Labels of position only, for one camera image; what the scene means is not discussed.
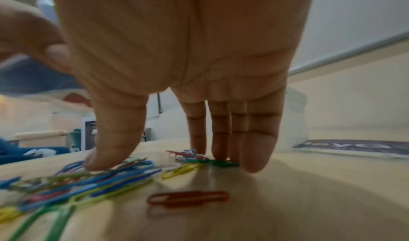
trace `red paper clip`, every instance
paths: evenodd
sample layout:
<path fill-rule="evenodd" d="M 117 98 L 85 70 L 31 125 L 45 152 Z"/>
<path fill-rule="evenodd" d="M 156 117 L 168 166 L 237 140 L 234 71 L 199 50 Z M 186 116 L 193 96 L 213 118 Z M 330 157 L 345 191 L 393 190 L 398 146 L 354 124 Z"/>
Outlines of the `red paper clip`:
<path fill-rule="evenodd" d="M 223 191 L 218 192 L 170 192 L 158 193 L 149 196 L 147 203 L 150 205 L 163 205 L 166 208 L 201 206 L 205 202 L 227 201 L 229 194 Z"/>

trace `table surface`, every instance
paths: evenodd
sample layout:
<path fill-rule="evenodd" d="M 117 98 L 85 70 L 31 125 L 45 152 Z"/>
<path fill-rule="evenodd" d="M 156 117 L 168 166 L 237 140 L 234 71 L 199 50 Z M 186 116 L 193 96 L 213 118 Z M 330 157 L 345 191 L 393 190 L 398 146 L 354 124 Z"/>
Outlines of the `table surface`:
<path fill-rule="evenodd" d="M 314 138 L 403 141 L 407 130 L 316 132 Z M 141 143 L 134 156 L 173 162 L 165 149 L 185 149 L 187 139 Z M 0 179 L 55 173 L 84 159 L 78 152 L 0 166 Z M 203 166 L 112 200 L 78 208 L 63 233 L 67 240 L 407 240 L 409 161 L 318 153 L 274 154 L 260 173 Z M 230 200 L 189 209 L 150 209 L 158 192 L 223 190 Z M 42 240 L 54 215 L 21 240 Z M 0 240 L 26 216 L 0 225 Z"/>

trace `pile of paper clips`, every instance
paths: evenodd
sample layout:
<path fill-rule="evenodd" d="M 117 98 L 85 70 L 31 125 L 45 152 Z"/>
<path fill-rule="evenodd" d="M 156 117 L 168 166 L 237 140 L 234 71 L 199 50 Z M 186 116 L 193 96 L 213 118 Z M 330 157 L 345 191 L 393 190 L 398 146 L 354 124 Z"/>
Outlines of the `pile of paper clips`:
<path fill-rule="evenodd" d="M 43 214 L 57 212 L 46 241 L 58 241 L 76 207 L 94 204 L 130 190 L 147 185 L 157 179 L 169 179 L 199 168 L 202 164 L 213 166 L 238 166 L 230 161 L 215 161 L 196 154 L 193 149 L 172 152 L 177 160 L 188 162 L 181 165 L 155 165 L 146 158 L 128 158 L 122 164 L 102 172 L 87 172 L 83 161 L 66 165 L 52 176 L 22 180 L 15 177 L 0 181 L 0 189 L 17 195 L 6 206 L 0 207 L 0 223 L 17 218 L 38 209 L 11 235 L 8 241 L 16 241 Z M 197 206 L 208 201 L 226 201 L 226 192 L 176 192 L 155 194 L 148 198 L 150 205 L 167 208 Z"/>

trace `yellow paper clip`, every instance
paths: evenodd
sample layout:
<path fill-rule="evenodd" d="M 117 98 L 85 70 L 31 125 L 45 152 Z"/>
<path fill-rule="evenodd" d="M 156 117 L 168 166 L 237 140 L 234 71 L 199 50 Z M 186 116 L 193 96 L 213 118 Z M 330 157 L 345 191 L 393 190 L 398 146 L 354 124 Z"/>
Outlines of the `yellow paper clip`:
<path fill-rule="evenodd" d="M 0 223 L 18 218 L 22 214 L 16 207 L 8 206 L 0 209 Z"/>
<path fill-rule="evenodd" d="M 186 173 L 188 173 L 190 171 L 195 170 L 196 168 L 199 168 L 200 166 L 201 166 L 201 164 L 192 164 L 192 163 L 187 164 L 187 165 L 183 165 L 183 166 L 179 167 L 178 169 L 163 172 L 161 174 L 161 179 L 169 179 L 169 178 L 175 177 L 177 175 L 183 175 L 183 174 L 186 174 Z"/>

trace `hand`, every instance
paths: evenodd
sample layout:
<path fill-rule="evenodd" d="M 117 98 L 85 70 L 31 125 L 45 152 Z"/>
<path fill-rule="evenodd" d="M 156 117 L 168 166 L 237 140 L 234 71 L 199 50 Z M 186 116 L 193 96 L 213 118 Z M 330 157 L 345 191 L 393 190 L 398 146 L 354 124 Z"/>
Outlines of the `hand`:
<path fill-rule="evenodd" d="M 54 0 L 73 74 L 98 120 L 86 168 L 120 163 L 144 130 L 148 95 L 171 87 L 191 148 L 260 171 L 277 141 L 287 70 L 311 0 Z"/>
<path fill-rule="evenodd" d="M 0 62 L 25 53 L 45 65 L 67 73 L 67 48 L 59 27 L 39 9 L 14 0 L 0 0 Z"/>

